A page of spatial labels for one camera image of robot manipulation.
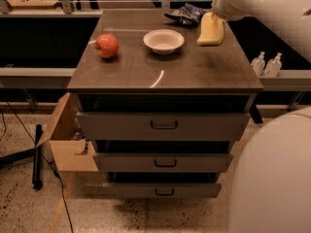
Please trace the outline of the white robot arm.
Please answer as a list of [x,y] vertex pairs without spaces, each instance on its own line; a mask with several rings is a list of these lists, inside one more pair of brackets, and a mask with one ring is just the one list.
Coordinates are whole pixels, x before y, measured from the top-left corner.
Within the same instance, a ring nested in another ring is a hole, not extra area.
[[[214,0],[213,12],[250,15],[311,60],[311,0]],[[227,233],[311,233],[310,110],[277,117],[254,134],[234,167]]]

